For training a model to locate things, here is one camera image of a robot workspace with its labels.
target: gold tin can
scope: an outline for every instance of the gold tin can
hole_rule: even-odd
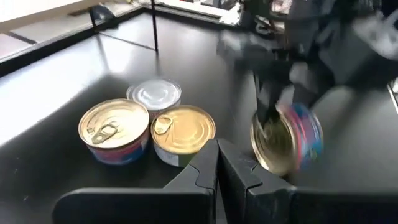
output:
[[[158,157],[172,166],[185,167],[214,138],[216,126],[202,109],[182,105],[158,115],[150,131]]]
[[[297,136],[282,110],[280,119],[269,121],[261,127],[257,112],[252,117],[251,144],[259,161],[269,172],[284,176],[295,167]]]
[[[105,164],[123,165],[144,153],[149,139],[149,114],[132,100],[114,99],[95,105],[79,122],[81,140]]]

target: can label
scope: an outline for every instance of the can label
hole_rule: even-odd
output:
[[[108,165],[125,165],[140,158],[147,147],[149,132],[146,131],[140,139],[123,149],[97,150],[89,147],[96,159]]]
[[[292,104],[286,111],[296,130],[298,141],[297,168],[301,169],[315,160],[323,150],[322,131],[315,115],[302,104]]]
[[[170,164],[172,166],[179,166],[178,155],[167,152],[166,150],[163,150],[156,145],[155,145],[155,152],[157,156],[165,163]]]

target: metal rod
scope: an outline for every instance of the metal rod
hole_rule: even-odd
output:
[[[156,27],[156,10],[155,10],[155,0],[150,0],[150,8],[152,9],[152,24],[154,27],[154,39],[155,39],[155,51],[158,52],[157,45],[157,27]]]
[[[110,38],[113,38],[113,39],[116,39],[116,40],[120,40],[120,41],[129,43],[129,44],[134,44],[134,45],[139,46],[139,47],[143,47],[143,48],[146,48],[146,49],[155,50],[153,47],[148,47],[148,46],[145,46],[145,45],[143,45],[143,44],[138,44],[138,43],[135,43],[135,42],[130,41],[130,40],[125,40],[125,39],[122,39],[122,38],[119,38],[119,37],[115,37],[115,36],[113,36],[113,35],[110,35],[110,34],[107,34],[107,33],[104,33],[104,32],[99,32],[99,34],[104,35],[104,36],[107,36],[107,37],[110,37]]]
[[[93,25],[94,31],[97,30],[97,24],[95,24],[95,17],[94,17],[94,9],[91,7],[90,10],[88,11],[90,14],[90,19],[91,19],[91,24]]]
[[[9,36],[9,37],[13,37],[15,39],[18,39],[18,40],[23,41],[23,42],[28,43],[28,44],[37,44],[36,40],[29,39],[27,37],[24,37],[23,35],[19,35],[19,34],[16,34],[14,32],[8,32],[8,33],[5,33],[5,34],[7,36]]]

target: black bracket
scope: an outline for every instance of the black bracket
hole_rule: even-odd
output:
[[[218,178],[229,224],[398,222],[395,189],[295,187],[228,141],[219,140],[219,147]]]
[[[189,165],[162,189],[84,188],[54,207],[54,224],[215,224],[218,141],[209,140]]]

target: can rim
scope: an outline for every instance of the can rim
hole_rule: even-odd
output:
[[[128,147],[128,146],[133,145],[139,141],[142,141],[146,137],[149,138],[149,136],[150,136],[150,130],[149,130],[149,128],[147,128],[137,139],[135,139],[134,141],[129,142],[127,144],[124,144],[122,146],[118,146],[118,147],[114,147],[114,148],[100,148],[100,147],[90,146],[90,148],[92,148],[95,151],[99,151],[99,152],[111,152],[111,151],[123,150],[125,147]]]
[[[132,101],[132,100],[125,99],[125,98],[116,98],[116,99],[111,99],[111,100],[103,101],[103,102],[101,102],[101,103],[98,103],[98,104],[92,106],[92,107],[91,107],[88,111],[86,111],[86,113],[84,113],[84,115],[80,118],[79,125],[78,125],[78,133],[79,133],[80,139],[81,139],[87,146],[93,147],[93,148],[95,148],[96,150],[104,150],[104,151],[106,151],[106,150],[113,150],[113,149],[119,149],[120,147],[127,146],[128,144],[137,141],[138,139],[141,138],[141,136],[142,136],[143,134],[145,134],[145,131],[146,131],[147,127],[146,127],[146,128],[143,130],[143,132],[142,132],[137,138],[135,138],[133,141],[131,141],[131,142],[129,142],[129,143],[126,143],[126,144],[123,144],[122,146],[117,146],[117,147],[98,147],[98,146],[95,146],[95,145],[91,144],[90,142],[88,142],[88,141],[83,137],[83,134],[82,134],[82,132],[83,132],[83,130],[82,130],[82,129],[83,129],[83,120],[88,116],[88,114],[90,114],[91,112],[93,112],[93,111],[94,111],[95,109],[97,109],[98,107],[100,107],[100,106],[102,106],[102,105],[105,105],[105,104],[107,104],[107,103],[114,102],[114,101],[125,101],[125,102],[129,102],[129,103],[138,104],[138,105],[139,105],[141,108],[143,108],[144,111],[146,112],[147,119],[148,119],[148,123],[149,123],[149,112],[148,112],[147,108],[146,108],[142,103],[140,103],[140,102]]]
[[[170,83],[172,86],[174,86],[174,87],[176,88],[177,93],[178,93],[178,97],[176,97],[176,99],[174,99],[173,101],[171,101],[167,106],[163,106],[163,107],[159,107],[159,108],[153,108],[153,107],[144,105],[142,102],[140,102],[139,100],[136,99],[136,91],[138,90],[138,88],[139,88],[140,86],[142,86],[142,85],[145,84],[146,82],[151,82],[151,81],[152,81],[152,82],[156,82],[156,81],[166,81],[166,82]],[[174,104],[176,104],[176,103],[181,99],[181,96],[182,96],[182,89],[181,89],[181,86],[180,86],[178,83],[176,83],[175,81],[170,80],[170,79],[168,79],[168,78],[152,78],[152,79],[149,79],[149,80],[145,80],[145,81],[142,81],[142,82],[138,83],[137,85],[131,85],[131,86],[129,86],[129,88],[128,88],[127,91],[126,91],[126,97],[127,97],[127,99],[129,99],[129,100],[134,100],[134,101],[136,101],[136,102],[139,102],[139,103],[143,104],[143,105],[147,108],[148,111],[158,111],[158,110],[167,109],[168,107],[173,106]]]
[[[283,175],[288,174],[292,170],[292,168],[294,168],[294,162],[295,162],[294,158],[295,158],[295,156],[297,156],[297,146],[296,146],[296,137],[292,134],[292,131],[293,131],[292,127],[290,127],[288,125],[288,123],[287,123],[288,121],[287,121],[287,119],[285,117],[285,114],[284,114],[284,112],[282,110],[282,107],[278,106],[277,107],[277,111],[280,114],[280,118],[282,120],[282,124],[285,126],[286,130],[289,132],[289,136],[292,138],[292,155],[289,156],[290,157],[289,159],[291,160],[292,163],[290,163],[289,166],[287,166],[285,169],[269,170],[270,167],[269,167],[268,163],[272,163],[272,162],[269,160],[269,158],[257,146],[257,142],[256,142],[255,137],[254,137],[254,124],[253,123],[252,123],[251,128],[250,128],[250,139],[251,139],[251,144],[252,144],[252,148],[253,148],[254,154],[257,157],[257,160],[260,163],[260,165],[263,168],[265,168],[269,172],[272,172],[275,175],[283,176]],[[253,116],[252,119],[254,120],[254,122],[257,123],[257,125],[259,127],[261,127],[260,122],[257,119],[257,111],[254,113],[254,116]],[[260,134],[262,135],[262,137],[265,138],[265,133],[264,133],[264,129],[263,128],[260,129],[260,132],[261,132]]]
[[[161,113],[159,113],[155,118],[154,118],[154,120],[153,120],[153,122],[152,122],[152,124],[150,124],[150,135],[152,136],[152,139],[153,139],[153,141],[154,141],[154,143],[156,144],[156,145],[158,145],[158,147],[160,148],[160,149],[163,149],[163,150],[165,150],[165,151],[167,151],[167,152],[169,152],[169,153],[172,153],[172,154],[175,154],[175,155],[190,155],[190,154],[195,154],[195,153],[197,153],[200,149],[202,149],[203,148],[203,146],[201,147],[201,148],[199,148],[198,150],[189,150],[189,149],[187,149],[186,151],[184,151],[184,152],[176,152],[176,151],[173,151],[172,149],[170,150],[170,149],[167,149],[166,147],[162,147],[158,142],[157,142],[157,140],[156,140],[156,138],[154,137],[154,135],[153,135],[153,130],[154,130],[154,128],[155,128],[155,121],[157,120],[157,118],[159,117],[159,116],[162,116],[164,113],[167,113],[167,112],[169,112],[169,111],[172,111],[172,110],[177,110],[177,109],[181,109],[181,108],[190,108],[190,109],[194,109],[194,110],[197,110],[197,111],[199,111],[199,112],[201,112],[201,113],[203,113],[207,118],[209,118],[209,120],[210,120],[210,123],[211,123],[211,126],[213,127],[213,134],[211,135],[211,138],[209,138],[208,140],[210,140],[210,139],[214,139],[214,137],[216,136],[216,123],[215,123],[215,121],[214,121],[214,119],[210,116],[210,114],[208,114],[205,110],[203,110],[203,109],[201,109],[201,108],[199,108],[199,107],[197,107],[197,106],[193,106],[193,105],[180,105],[180,106],[178,106],[178,107],[173,107],[173,108],[168,108],[168,109],[166,109],[166,110],[164,110],[164,111],[162,111]]]

